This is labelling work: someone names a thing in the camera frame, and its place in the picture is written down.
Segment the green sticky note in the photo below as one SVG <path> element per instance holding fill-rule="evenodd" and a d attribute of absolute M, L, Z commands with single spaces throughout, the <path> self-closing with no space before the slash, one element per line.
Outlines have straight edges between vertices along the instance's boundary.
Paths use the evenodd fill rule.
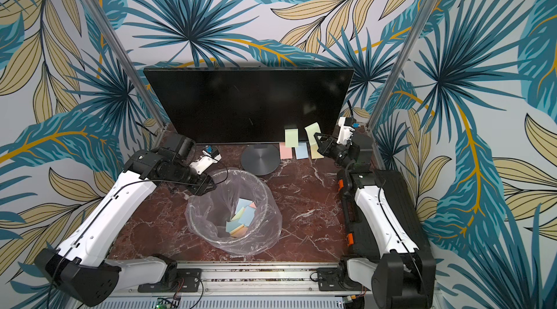
<path fill-rule="evenodd" d="M 305 127 L 305 132 L 308 136 L 308 143 L 310 146 L 316 145 L 317 144 L 317 140 L 315 138 L 315 135 L 317 133 L 321 133 L 321 127 L 319 126 L 319 124 L 317 122 L 314 122 L 308 126 Z"/>
<path fill-rule="evenodd" d="M 288 148 L 296 148 L 299 145 L 299 130 L 298 129 L 285 129 L 284 145 Z"/>

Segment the blue sticky note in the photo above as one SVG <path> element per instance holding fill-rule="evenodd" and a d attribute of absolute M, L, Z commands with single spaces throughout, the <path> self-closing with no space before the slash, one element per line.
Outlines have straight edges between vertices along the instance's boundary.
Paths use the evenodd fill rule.
<path fill-rule="evenodd" d="M 299 143 L 299 145 L 296 148 L 294 148 L 294 151 L 297 160 L 309 158 L 307 143 Z"/>

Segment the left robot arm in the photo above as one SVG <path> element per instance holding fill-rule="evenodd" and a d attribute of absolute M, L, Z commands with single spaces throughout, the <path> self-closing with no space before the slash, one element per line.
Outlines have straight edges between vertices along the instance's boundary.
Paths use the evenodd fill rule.
<path fill-rule="evenodd" d="M 116 290 L 131 287 L 177 293 L 185 280 L 177 262 L 162 256 L 109 261 L 107 254 L 136 209 L 158 184 L 183 185 L 193 196 L 216 189 L 207 173 L 220 162 L 220 152 L 207 146 L 199 159 L 187 162 L 194 141 L 171 134 L 164 145 L 140 149 L 125 163 L 109 193 L 84 222 L 55 249 L 43 249 L 35 258 L 51 287 L 88 307 L 106 300 Z"/>

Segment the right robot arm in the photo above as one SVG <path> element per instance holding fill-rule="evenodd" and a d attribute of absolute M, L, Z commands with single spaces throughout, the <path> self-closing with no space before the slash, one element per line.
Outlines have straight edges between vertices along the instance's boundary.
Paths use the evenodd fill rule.
<path fill-rule="evenodd" d="M 370 139 L 315 134 L 319 154 L 333 159 L 348 255 L 317 271 L 320 289 L 368 290 L 379 308 L 431 308 L 436 261 L 402 176 L 372 167 Z"/>

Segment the clear plastic trash bin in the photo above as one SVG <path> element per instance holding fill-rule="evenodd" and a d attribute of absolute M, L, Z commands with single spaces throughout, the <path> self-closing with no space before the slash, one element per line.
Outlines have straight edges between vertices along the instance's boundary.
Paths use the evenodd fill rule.
<path fill-rule="evenodd" d="M 282 215 L 267 184 L 239 169 L 210 175 L 216 180 L 216 189 L 189 199 L 185 217 L 190 232 L 232 255 L 252 256 L 272 248 L 281 235 Z M 253 201 L 257 210 L 246 235 L 233 238 L 226 232 L 226 222 L 240 198 Z"/>

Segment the yellow sticky note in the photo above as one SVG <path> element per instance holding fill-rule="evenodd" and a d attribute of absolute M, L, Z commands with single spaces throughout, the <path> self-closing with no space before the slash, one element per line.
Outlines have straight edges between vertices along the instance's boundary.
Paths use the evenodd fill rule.
<path fill-rule="evenodd" d="M 323 155 L 319 153 L 319 146 L 317 144 L 310 145 L 310 154 L 313 160 L 323 158 Z"/>

